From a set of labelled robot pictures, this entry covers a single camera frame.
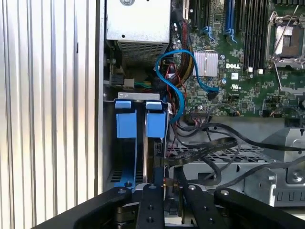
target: capacitor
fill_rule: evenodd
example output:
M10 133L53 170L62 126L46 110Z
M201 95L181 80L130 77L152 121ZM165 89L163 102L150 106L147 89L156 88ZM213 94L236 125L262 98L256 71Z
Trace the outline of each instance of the capacitor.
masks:
M221 79L221 80L219 81L219 84L220 84L221 86L225 86L226 83L227 83L227 79L226 79L226 78L223 78L223 79Z

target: motherboard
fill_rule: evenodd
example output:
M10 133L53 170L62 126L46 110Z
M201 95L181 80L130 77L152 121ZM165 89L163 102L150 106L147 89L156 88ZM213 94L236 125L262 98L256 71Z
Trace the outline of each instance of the motherboard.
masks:
M304 113L305 4L294 2L298 1L177 1L192 30L200 78L220 88L209 100L194 72L185 83L187 114L206 114L220 103L246 117L269 117L279 107ZM173 33L172 39L172 49L180 49L179 36ZM232 116L232 111L220 108L214 115ZM276 115L287 116L297 117L289 111Z

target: silver chip heatsink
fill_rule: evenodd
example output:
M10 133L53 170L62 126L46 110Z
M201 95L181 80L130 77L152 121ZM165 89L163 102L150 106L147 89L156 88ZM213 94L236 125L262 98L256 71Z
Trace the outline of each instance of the silver chip heatsink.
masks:
M217 52L195 52L195 59L198 65L199 76L217 77L218 74L218 53Z

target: side panel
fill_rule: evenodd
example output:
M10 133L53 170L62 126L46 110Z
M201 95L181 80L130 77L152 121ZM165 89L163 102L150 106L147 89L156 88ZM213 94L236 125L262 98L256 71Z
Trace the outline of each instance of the side panel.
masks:
M96 1L0 0L0 229L94 196Z

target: green circuit board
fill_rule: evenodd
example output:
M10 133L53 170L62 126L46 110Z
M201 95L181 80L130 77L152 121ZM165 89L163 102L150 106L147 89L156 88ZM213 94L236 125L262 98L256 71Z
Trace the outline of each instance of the green circuit board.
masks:
M269 4L268 16L274 11L279 16L292 15L295 6L282 6ZM295 16L301 17L305 13L305 7L299 7ZM243 69L244 64L244 32L237 32L233 43L224 36L225 24L225 4L224 0L212 0L210 24L213 28L213 37L215 42L197 31L192 31L191 39L195 52L204 50L213 50L218 52L218 76L202 77L209 86L218 86L220 88L217 97L211 101L207 98L195 76L191 76L185 83L187 89L186 113L207 113L213 106L219 103L228 103L241 112L241 116L262 117L263 111L273 111L278 107L293 107L300 109L299 103L302 96L279 90L279 82L274 68L264 69L264 74L258 74L256 71L249 73ZM239 69L228 69L227 64L235 64ZM279 76L282 87L293 90L305 88L305 71L293 68L279 68ZM217 116L230 116L232 111L226 108L220 108L215 111ZM293 112L286 112L285 116L296 117Z

